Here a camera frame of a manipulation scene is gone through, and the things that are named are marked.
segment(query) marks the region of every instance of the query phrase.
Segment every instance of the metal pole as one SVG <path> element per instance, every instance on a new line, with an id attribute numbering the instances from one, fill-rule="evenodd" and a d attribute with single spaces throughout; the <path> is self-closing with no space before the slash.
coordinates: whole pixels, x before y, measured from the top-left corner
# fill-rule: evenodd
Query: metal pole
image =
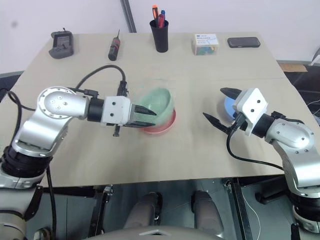
<path id="1" fill-rule="evenodd" d="M 246 204 L 239 183 L 227 181 L 229 201 L 238 240 L 253 240 Z"/>
<path id="2" fill-rule="evenodd" d="M 95 206 L 93 207 L 91 222 L 89 227 L 88 237 L 93 237 L 102 234 L 105 206 L 109 202 L 110 196 L 112 196 L 114 190 L 113 185 L 107 185 L 102 190 L 101 187 L 96 190 L 95 194 Z"/>
<path id="3" fill-rule="evenodd" d="M 129 0 L 120 0 L 120 2 L 121 2 L 123 14 L 124 14 L 129 32 L 136 33 L 137 30 L 136 30 L 134 18 L 132 17 Z"/>

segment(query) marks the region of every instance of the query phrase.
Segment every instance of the green bowl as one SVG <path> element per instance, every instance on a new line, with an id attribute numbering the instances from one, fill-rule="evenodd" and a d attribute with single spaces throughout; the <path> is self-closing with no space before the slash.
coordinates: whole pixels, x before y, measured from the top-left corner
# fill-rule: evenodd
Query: green bowl
<path id="1" fill-rule="evenodd" d="M 174 101 L 168 89 L 155 88 L 141 97 L 137 105 L 144 106 L 156 113 L 156 116 L 136 113 L 136 120 L 157 126 L 165 124 L 174 111 Z"/>

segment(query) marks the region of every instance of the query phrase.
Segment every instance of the wire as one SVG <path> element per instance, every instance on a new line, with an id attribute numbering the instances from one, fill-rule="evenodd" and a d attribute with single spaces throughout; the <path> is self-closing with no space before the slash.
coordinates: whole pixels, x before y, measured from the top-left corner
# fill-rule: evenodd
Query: wire
<path id="1" fill-rule="evenodd" d="M 21 105 L 20 99 L 18 98 L 18 96 L 13 91 L 10 91 L 10 90 L 8 90 L 6 88 L 1 88 L 0 91 L 2 91 L 2 90 L 5 90 L 8 93 L 8 96 L 10 96 L 10 99 L 12 101 L 14 101 L 14 103 L 17 105 L 16 123 L 15 123 L 13 136 L 12 136 L 12 139 L 10 141 L 10 143 L 12 143 L 12 141 L 14 140 L 14 138 L 15 138 L 15 136 L 16 136 L 19 128 L 20 128 L 20 125 L 21 125 L 22 105 Z"/>
<path id="2" fill-rule="evenodd" d="M 51 173 L 50 167 L 48 166 L 46 169 L 46 178 L 48 181 L 48 188 L 51 200 L 51 212 L 52 212 L 52 229 L 51 229 L 51 240 L 56 240 L 56 233 L 57 233 L 57 210 L 56 210 L 56 201 L 55 201 L 55 194 L 54 188 L 52 187 L 52 180 L 51 180 Z"/>
<path id="3" fill-rule="evenodd" d="M 17 104 L 17 103 L 16 103 L 16 100 L 11 96 L 10 93 L 8 93 L 8 96 L 9 96 L 9 98 L 11 99 L 12 102 L 14 102 L 15 104 Z M 35 112 L 35 111 L 36 111 L 36 109 L 31 108 L 31 107 L 27 107 L 27 106 L 25 106 L 25 105 L 23 105 L 23 104 L 21 104 L 21 107 L 22 107 L 23 109 L 25 109 L 25 110 L 28 110 L 28 111 L 32 111 L 32 112 Z"/>
<path id="4" fill-rule="evenodd" d="M 315 104 L 315 103 L 317 103 L 317 102 L 320 102 L 320 99 L 319 99 L 319 100 L 317 100 L 317 101 L 309 102 L 309 103 L 307 104 L 307 106 L 309 106 L 310 104 Z"/>
<path id="5" fill-rule="evenodd" d="M 320 111 L 320 108 L 315 113 L 313 113 L 312 115 L 315 116 L 316 113 L 318 113 L 319 111 Z"/>
<path id="6" fill-rule="evenodd" d="M 234 157 L 235 159 L 241 160 L 241 161 L 245 161 L 245 162 L 250 162 L 250 163 L 256 163 L 256 164 L 264 164 L 264 165 L 268 165 L 280 170 L 283 170 L 283 168 L 281 166 L 278 166 L 276 164 L 270 163 L 270 162 L 266 162 L 266 161 L 258 161 L 258 160 L 253 160 L 253 159 L 248 159 L 248 158 L 243 158 L 243 157 L 239 157 L 233 154 L 233 152 L 230 149 L 230 140 L 231 137 L 233 136 L 233 134 L 235 133 L 236 130 L 232 130 L 229 134 L 228 137 L 226 138 L 226 149 L 228 151 L 228 153 Z"/>
<path id="7" fill-rule="evenodd" d="M 124 81 L 124 82 L 126 81 L 125 72 L 124 72 L 120 67 L 118 67 L 118 66 L 116 66 L 116 65 L 104 65 L 104 66 L 101 66 L 101 67 L 97 68 L 96 70 L 90 72 L 88 75 L 86 75 L 86 76 L 77 84 L 77 86 L 76 86 L 75 88 L 76 88 L 76 89 L 79 89 L 79 88 L 82 86 L 82 84 L 84 84 L 84 82 L 85 82 L 88 78 L 90 78 L 92 75 L 96 74 L 97 72 L 100 72 L 100 71 L 103 70 L 103 69 L 108 69 L 108 68 L 118 69 L 119 72 L 120 72 L 121 75 L 122 75 L 122 81 Z"/>
<path id="8" fill-rule="evenodd" d="M 256 215 L 256 218 L 258 219 L 258 223 L 259 223 L 259 233 L 258 233 L 258 237 L 256 238 L 256 240 L 259 240 L 260 238 L 260 233 L 261 233 L 261 224 L 260 224 L 260 219 L 259 219 L 259 216 L 257 214 L 257 212 L 249 205 L 247 199 L 245 198 L 244 194 L 242 194 L 242 197 L 245 201 L 245 203 L 248 205 L 248 207 L 254 212 L 254 214 Z"/>
<path id="9" fill-rule="evenodd" d="M 294 122 L 294 123 L 301 123 L 301 124 L 305 124 L 303 121 L 299 120 L 299 119 L 292 119 L 292 118 L 283 118 L 284 120 L 288 121 L 288 122 Z"/>

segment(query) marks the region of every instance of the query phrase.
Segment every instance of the white wall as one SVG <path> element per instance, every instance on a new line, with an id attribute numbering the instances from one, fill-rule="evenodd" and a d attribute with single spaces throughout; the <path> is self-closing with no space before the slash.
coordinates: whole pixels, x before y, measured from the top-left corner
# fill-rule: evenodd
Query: white wall
<path id="1" fill-rule="evenodd" d="M 152 5 L 169 31 L 260 32 L 277 60 L 310 61 L 320 47 L 320 0 L 130 0 L 138 33 Z M 0 0 L 0 74 L 25 70 L 51 32 L 128 32 L 120 0 Z"/>
<path id="2" fill-rule="evenodd" d="M 119 0 L 0 0 L 0 74 L 25 70 L 63 27 L 74 34 L 128 33 Z"/>
<path id="3" fill-rule="evenodd" d="M 170 32 L 259 32 L 277 60 L 311 61 L 320 47 L 320 0 L 131 0 L 137 32 L 150 32 L 152 4 Z"/>

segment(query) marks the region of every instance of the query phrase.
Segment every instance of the pen holder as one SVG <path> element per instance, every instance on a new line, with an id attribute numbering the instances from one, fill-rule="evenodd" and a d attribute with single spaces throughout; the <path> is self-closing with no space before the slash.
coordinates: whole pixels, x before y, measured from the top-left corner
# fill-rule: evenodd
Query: pen holder
<path id="1" fill-rule="evenodd" d="M 159 53 L 165 53 L 168 51 L 168 26 L 169 22 L 167 20 L 164 21 L 164 27 L 157 27 L 156 21 L 152 20 L 150 22 L 150 27 L 153 34 L 155 49 Z"/>

